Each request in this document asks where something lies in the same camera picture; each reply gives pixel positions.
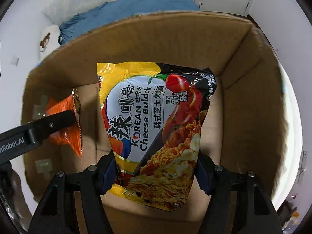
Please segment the yellow cheese noodle packet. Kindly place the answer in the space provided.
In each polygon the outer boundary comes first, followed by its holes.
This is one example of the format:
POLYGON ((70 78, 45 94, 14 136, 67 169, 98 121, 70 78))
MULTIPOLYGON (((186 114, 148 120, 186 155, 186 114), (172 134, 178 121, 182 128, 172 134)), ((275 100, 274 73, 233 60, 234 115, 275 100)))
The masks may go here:
POLYGON ((114 152, 111 192, 166 211, 183 206, 217 86, 209 68, 99 63, 99 103, 114 152))

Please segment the cardboard milk box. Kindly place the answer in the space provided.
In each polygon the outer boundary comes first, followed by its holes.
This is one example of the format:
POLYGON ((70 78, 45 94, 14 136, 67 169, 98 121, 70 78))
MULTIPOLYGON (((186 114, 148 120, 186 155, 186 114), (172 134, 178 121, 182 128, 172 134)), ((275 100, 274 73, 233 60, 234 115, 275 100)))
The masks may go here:
POLYGON ((27 77, 29 233, 281 233, 285 154, 273 49, 249 20, 134 16, 77 37, 27 77))

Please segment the bear print pillow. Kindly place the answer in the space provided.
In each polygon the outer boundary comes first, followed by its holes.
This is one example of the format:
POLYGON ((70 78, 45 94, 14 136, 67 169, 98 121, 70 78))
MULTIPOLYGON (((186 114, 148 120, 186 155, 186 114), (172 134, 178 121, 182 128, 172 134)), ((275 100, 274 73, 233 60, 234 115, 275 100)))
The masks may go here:
POLYGON ((58 25, 45 28, 40 37, 40 60, 42 61, 51 52, 61 46, 62 36, 58 25))

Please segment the pink striped cat blanket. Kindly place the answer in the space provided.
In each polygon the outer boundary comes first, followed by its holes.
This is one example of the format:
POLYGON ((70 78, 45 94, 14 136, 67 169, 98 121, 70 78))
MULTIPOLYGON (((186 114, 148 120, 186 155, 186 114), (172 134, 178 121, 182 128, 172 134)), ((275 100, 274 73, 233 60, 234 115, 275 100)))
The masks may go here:
POLYGON ((298 101, 291 81, 281 64, 282 93, 284 101, 285 145, 282 148, 281 167, 276 178, 275 191, 271 196, 277 210, 291 191, 297 178, 302 152, 302 124, 298 101))

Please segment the puffy orange snack packet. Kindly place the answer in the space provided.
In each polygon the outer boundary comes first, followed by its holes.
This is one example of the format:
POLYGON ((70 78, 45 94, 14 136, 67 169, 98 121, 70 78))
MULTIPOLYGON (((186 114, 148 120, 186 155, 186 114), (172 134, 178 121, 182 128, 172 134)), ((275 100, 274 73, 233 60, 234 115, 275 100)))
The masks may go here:
POLYGON ((57 115, 57 128, 49 136, 50 141, 58 145, 69 145, 73 151, 82 157, 82 129, 80 126, 80 100, 78 90, 73 89, 70 96, 60 102, 49 98, 45 108, 47 116, 57 115))

